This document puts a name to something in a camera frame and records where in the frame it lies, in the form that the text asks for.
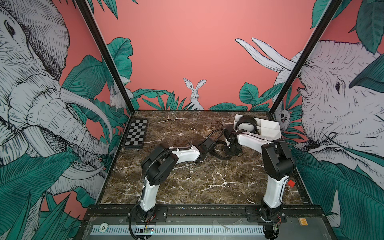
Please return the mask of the white foam storage box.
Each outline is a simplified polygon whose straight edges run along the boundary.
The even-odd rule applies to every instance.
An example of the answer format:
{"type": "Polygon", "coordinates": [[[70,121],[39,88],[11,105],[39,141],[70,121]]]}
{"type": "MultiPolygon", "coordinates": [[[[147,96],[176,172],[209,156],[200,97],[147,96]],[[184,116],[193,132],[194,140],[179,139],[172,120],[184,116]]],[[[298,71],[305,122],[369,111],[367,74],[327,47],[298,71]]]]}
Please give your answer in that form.
{"type": "MultiPolygon", "coordinates": [[[[238,114],[235,115],[234,129],[235,129],[235,124],[238,122],[238,120],[242,116],[243,115],[238,115],[238,114]]],[[[255,118],[255,119],[257,121],[258,129],[259,129],[259,134],[257,135],[261,135],[264,139],[277,140],[281,138],[280,124],[278,122],[258,119],[258,118],[255,118]]]]}

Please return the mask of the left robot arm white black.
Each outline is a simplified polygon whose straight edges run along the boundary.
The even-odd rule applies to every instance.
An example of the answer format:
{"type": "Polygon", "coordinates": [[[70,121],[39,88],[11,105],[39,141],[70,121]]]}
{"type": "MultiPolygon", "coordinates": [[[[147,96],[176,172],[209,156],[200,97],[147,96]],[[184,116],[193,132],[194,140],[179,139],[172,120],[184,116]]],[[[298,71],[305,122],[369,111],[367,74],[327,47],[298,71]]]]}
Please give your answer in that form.
{"type": "Polygon", "coordinates": [[[155,207],[159,186],[168,178],[175,165],[202,162],[215,147],[215,141],[210,138],[198,145],[180,148],[159,144],[142,162],[141,210],[147,213],[155,207]]]}

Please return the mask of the black belt long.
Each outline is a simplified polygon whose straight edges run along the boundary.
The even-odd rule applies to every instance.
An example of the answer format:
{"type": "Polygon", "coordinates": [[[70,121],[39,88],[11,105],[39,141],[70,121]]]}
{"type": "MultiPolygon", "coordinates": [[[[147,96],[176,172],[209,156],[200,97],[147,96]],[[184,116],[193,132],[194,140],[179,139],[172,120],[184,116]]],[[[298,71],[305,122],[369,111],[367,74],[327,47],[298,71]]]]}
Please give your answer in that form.
{"type": "Polygon", "coordinates": [[[212,143],[209,143],[209,147],[208,147],[209,154],[220,160],[228,161],[234,155],[230,153],[227,143],[221,140],[225,131],[226,130],[224,128],[214,130],[206,137],[206,139],[212,142],[212,143]],[[216,139],[213,140],[211,136],[216,133],[219,133],[219,135],[216,139]]]}

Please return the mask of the right black frame post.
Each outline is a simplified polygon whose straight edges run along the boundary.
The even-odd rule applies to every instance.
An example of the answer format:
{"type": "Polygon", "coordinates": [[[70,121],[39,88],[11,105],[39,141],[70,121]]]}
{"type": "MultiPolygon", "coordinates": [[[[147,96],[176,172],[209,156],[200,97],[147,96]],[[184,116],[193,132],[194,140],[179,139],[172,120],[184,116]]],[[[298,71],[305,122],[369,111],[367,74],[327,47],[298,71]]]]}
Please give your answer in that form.
{"type": "Polygon", "coordinates": [[[285,84],[283,85],[276,101],[274,102],[273,106],[270,108],[269,114],[271,116],[278,109],[279,104],[282,102],[282,100],[283,100],[284,96],[286,95],[286,93],[288,92],[290,86],[293,84],[293,82],[297,78],[300,70],[304,66],[308,57],[311,55],[317,42],[319,41],[320,37],[323,35],[327,26],[331,22],[333,16],[335,15],[335,13],[338,10],[341,3],[342,3],[342,0],[332,0],[327,4],[327,7],[326,7],[325,11],[323,12],[317,26],[315,27],[313,34],[311,35],[308,43],[306,44],[305,48],[303,49],[302,54],[300,55],[294,68],[291,70],[291,73],[290,73],[288,79],[286,80],[285,84]]]}

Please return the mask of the black frame post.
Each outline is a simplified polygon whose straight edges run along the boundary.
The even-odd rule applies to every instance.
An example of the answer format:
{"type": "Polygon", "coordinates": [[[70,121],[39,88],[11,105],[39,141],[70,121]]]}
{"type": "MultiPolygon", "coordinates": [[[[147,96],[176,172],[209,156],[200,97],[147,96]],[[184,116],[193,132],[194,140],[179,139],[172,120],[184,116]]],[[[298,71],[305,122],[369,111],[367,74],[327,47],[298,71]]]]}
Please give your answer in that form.
{"type": "Polygon", "coordinates": [[[128,112],[130,115],[133,115],[135,113],[135,109],[133,107],[133,104],[126,92],[126,88],[123,85],[122,79],[120,78],[118,69],[115,65],[115,62],[113,61],[113,58],[109,52],[109,49],[106,45],[106,42],[101,34],[101,31],[95,21],[95,18],[93,17],[93,14],[91,12],[90,6],[87,1],[83,0],[76,0],[75,1],[82,16],[85,20],[88,29],[90,30],[92,37],[94,41],[96,42],[96,45],[101,52],[101,55],[103,57],[103,60],[105,61],[107,68],[109,72],[111,73],[115,83],[117,84],[118,89],[120,90],[120,93],[122,94],[122,97],[125,101],[125,104],[128,107],[128,112]]]}
{"type": "Polygon", "coordinates": [[[284,96],[286,95],[286,93],[288,92],[290,86],[293,84],[293,82],[297,78],[300,70],[304,66],[308,57],[311,55],[317,42],[319,41],[320,37],[323,35],[327,26],[331,22],[333,16],[335,15],[335,13],[338,10],[341,3],[342,3],[342,0],[332,0],[327,4],[327,7],[326,7],[325,11],[323,12],[317,26],[315,27],[313,34],[311,35],[308,43],[306,44],[305,48],[303,49],[302,54],[300,55],[294,68],[291,70],[291,73],[290,73],[288,79],[286,80],[285,84],[283,85],[276,101],[274,102],[273,106],[270,108],[269,114],[271,116],[278,109],[279,104],[282,102],[282,100],[283,100],[284,96]]]}

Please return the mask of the red cube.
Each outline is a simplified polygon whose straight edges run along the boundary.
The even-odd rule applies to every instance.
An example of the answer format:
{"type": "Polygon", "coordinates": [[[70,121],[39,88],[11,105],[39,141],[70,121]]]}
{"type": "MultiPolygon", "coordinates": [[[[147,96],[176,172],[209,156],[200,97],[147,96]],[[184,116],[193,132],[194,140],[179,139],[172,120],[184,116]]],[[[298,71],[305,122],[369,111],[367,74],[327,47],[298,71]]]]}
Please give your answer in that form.
{"type": "Polygon", "coordinates": [[[289,181],[287,182],[287,185],[288,185],[289,187],[293,188],[293,187],[296,185],[296,183],[295,183],[293,180],[289,180],[289,181]]]}

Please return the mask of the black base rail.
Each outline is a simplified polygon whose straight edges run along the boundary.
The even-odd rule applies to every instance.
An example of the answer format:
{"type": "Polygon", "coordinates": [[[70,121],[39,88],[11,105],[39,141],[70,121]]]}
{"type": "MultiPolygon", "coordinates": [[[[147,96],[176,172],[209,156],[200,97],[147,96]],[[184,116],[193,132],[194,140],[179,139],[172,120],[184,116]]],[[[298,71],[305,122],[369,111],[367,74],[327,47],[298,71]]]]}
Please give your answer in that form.
{"type": "Polygon", "coordinates": [[[129,220],[133,213],[134,223],[145,220],[165,223],[171,218],[246,218],[249,223],[266,224],[268,221],[285,223],[288,218],[314,217],[322,214],[321,208],[314,205],[283,205],[278,212],[267,216],[259,205],[156,205],[148,213],[140,207],[131,210],[133,205],[94,205],[88,208],[84,221],[91,218],[120,218],[129,220]]]}

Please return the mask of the orange label sticker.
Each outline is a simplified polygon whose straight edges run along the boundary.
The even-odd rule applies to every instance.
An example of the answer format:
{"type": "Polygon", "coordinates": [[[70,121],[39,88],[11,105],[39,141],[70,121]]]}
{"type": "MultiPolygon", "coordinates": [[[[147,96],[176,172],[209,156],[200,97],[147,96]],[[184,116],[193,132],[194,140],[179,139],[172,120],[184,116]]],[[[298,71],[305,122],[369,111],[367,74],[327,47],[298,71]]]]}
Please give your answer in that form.
{"type": "Polygon", "coordinates": [[[299,221],[301,226],[308,226],[309,225],[306,218],[298,218],[298,221],[299,221]]]}

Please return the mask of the long black belt s-curved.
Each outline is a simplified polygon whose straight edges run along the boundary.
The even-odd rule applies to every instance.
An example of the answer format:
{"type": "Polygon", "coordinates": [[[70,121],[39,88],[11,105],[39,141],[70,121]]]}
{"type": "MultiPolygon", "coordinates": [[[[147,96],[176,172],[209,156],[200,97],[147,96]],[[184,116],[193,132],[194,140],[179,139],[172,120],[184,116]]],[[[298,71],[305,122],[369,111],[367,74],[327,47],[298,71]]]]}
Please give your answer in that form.
{"type": "Polygon", "coordinates": [[[235,124],[235,130],[239,130],[239,126],[241,124],[244,124],[244,123],[251,124],[254,127],[253,130],[250,131],[250,133],[254,133],[254,134],[258,134],[259,133],[256,119],[253,118],[253,117],[250,117],[250,116],[242,116],[242,117],[240,117],[238,122],[235,124]]]}

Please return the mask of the white round knob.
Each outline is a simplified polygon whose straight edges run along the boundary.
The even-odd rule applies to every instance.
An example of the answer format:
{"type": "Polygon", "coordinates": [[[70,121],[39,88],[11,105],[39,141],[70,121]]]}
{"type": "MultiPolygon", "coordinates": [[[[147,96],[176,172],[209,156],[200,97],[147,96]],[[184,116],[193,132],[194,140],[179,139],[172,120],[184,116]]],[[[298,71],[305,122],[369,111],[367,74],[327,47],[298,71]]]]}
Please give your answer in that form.
{"type": "Polygon", "coordinates": [[[108,230],[109,224],[107,223],[102,223],[99,227],[99,232],[100,233],[106,233],[108,230]]]}

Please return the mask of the left black frame post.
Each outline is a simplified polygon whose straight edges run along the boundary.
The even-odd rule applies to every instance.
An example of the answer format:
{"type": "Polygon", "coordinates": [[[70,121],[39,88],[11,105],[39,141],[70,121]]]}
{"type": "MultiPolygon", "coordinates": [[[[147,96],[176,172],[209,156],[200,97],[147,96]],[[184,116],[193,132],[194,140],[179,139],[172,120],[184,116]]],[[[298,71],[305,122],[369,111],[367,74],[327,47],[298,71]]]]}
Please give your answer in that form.
{"type": "Polygon", "coordinates": [[[122,79],[120,78],[118,69],[115,65],[115,62],[113,61],[113,58],[109,52],[109,49],[106,45],[106,42],[101,34],[101,31],[95,21],[95,18],[93,17],[93,14],[91,12],[90,6],[87,1],[83,0],[76,0],[75,1],[82,16],[85,20],[88,29],[90,30],[92,37],[94,41],[96,42],[96,45],[101,52],[101,55],[103,57],[103,60],[105,61],[107,68],[109,72],[111,73],[115,83],[117,84],[118,89],[120,90],[120,93],[122,94],[122,97],[125,101],[125,104],[128,107],[128,112],[130,115],[133,115],[135,113],[135,109],[133,107],[133,104],[126,92],[126,88],[123,85],[122,79]]]}

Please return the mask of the black white checkerboard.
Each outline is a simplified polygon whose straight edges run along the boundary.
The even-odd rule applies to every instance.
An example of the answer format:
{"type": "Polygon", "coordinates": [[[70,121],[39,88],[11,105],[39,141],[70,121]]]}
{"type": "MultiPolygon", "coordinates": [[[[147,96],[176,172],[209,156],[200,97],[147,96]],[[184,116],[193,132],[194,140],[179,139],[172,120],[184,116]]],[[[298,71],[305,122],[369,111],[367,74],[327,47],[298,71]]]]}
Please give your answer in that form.
{"type": "Polygon", "coordinates": [[[125,149],[136,150],[144,147],[148,123],[148,119],[132,120],[125,138],[125,149]]]}

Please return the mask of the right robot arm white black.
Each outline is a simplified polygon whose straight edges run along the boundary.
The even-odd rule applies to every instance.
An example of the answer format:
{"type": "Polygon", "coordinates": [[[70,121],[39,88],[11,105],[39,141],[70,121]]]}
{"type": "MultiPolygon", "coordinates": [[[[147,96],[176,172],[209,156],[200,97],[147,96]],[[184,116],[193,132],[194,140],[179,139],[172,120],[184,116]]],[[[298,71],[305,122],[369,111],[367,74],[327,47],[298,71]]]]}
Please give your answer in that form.
{"type": "Polygon", "coordinates": [[[283,139],[265,137],[246,130],[235,130],[231,125],[225,126],[224,135],[228,156],[242,155],[242,147],[248,147],[262,155],[263,166],[268,175],[263,205],[271,210],[279,208],[285,185],[296,167],[287,143],[283,139]]]}

